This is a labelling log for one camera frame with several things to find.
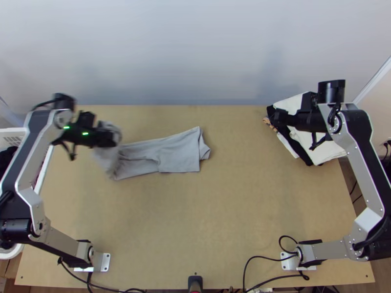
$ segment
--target white wall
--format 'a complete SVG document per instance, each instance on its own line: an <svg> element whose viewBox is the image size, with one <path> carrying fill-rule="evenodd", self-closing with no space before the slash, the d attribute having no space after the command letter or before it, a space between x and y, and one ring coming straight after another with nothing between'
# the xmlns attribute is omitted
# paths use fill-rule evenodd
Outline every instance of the white wall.
<svg viewBox="0 0 391 293"><path fill-rule="evenodd" d="M391 138L391 59L380 77L375 77L370 90L359 97L357 106L365 110L372 122L372 143L380 156L386 154L383 143Z"/></svg>
<svg viewBox="0 0 391 293"><path fill-rule="evenodd" d="M390 54L389 0L0 0L0 96L81 104L262 104Z"/></svg>

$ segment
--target folded clothing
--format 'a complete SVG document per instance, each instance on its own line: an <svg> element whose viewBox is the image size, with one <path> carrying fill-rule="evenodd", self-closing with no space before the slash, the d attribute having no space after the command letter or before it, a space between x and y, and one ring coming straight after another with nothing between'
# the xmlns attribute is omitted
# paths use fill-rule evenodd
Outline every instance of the folded clothing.
<svg viewBox="0 0 391 293"><path fill-rule="evenodd" d="M288 111L289 115L295 115L297 110L301 108L302 97L303 94L300 94L276 102L273 104L273 108L284 109ZM306 162L307 165L312 165L311 163L313 163L314 165L320 165L329 160L343 157L346 155L345 150L333 141L325 141L312 151L309 149L312 145L312 136L310 132L299 131L292 126L287 126L287 129L288 131L286 133L289 134L289 137L284 136L285 140L281 140L281 138L280 140L284 143L284 145L295 158L297 158L297 155L299 155ZM317 141L320 140L324 135L324 133L316 133ZM297 147L297 143L292 143L292 141L290 140L298 142L303 149Z"/></svg>
<svg viewBox="0 0 391 293"><path fill-rule="evenodd" d="M120 134L119 128L104 122L104 127ZM95 147L93 156L113 180L154 172L198 172L199 161L209 158L200 127L165 138L121 145Z"/></svg>

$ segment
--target gray cloth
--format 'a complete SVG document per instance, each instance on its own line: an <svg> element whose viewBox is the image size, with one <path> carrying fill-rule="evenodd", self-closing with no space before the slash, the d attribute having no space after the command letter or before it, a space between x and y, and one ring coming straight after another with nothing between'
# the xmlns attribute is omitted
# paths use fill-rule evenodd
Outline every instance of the gray cloth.
<svg viewBox="0 0 391 293"><path fill-rule="evenodd" d="M104 125L116 133L118 146L95 147L93 156L113 180L154 172L198 172L199 161L208 159L211 151L198 126L165 138L121 145L119 128L108 122Z"/></svg>

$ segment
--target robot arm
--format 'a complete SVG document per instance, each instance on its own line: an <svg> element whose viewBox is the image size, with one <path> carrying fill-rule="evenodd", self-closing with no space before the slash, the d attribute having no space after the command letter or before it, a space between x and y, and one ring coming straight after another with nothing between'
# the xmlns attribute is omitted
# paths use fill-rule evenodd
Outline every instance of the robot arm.
<svg viewBox="0 0 391 293"><path fill-rule="evenodd" d="M72 142L73 150L76 145L113 147L115 134L99 125L94 128L94 115L89 112L80 112L77 122L72 123L75 101L69 96L56 94L54 100L41 105L45 104L53 104L53 108L28 113L26 136L0 181L0 238L56 254L80 271L106 272L110 254L96 252L88 240L75 240L53 228L32 182L50 145L66 147L65 142ZM71 160L75 158L74 152L69 155Z"/></svg>
<svg viewBox="0 0 391 293"><path fill-rule="evenodd" d="M322 82L318 93L303 95L302 109L296 115L277 109L273 124L291 125L298 130L323 132L347 153L367 207L354 220L349 234L332 242L299 242L297 258L286 269L301 270L320 265L327 259L350 258L368 261L391 256L391 186L371 143L372 126L367 113L353 103L344 103L345 81Z"/></svg>

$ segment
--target wooden table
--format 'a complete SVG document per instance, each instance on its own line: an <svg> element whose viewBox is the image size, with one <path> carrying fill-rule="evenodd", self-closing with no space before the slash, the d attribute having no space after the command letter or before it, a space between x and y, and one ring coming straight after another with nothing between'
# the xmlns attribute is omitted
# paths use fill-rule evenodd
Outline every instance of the wooden table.
<svg viewBox="0 0 391 293"><path fill-rule="evenodd" d="M121 127L123 142L165 137L200 126L212 149L201 172L149 174L112 181L80 147L70 162L56 148L41 192L52 225L96 250L111 253L109 272L93 281L117 289L185 289L187 277L204 287L241 288L253 255L278 258L278 237L340 239L350 231L353 206L337 160L307 167L262 123L261 106L81 106ZM292 249L292 243L286 243ZM17 284L84 288L57 257L26 247ZM290 274L280 263L256 259L249 288ZM370 263L325 261L302 278L269 287L374 282Z"/></svg>

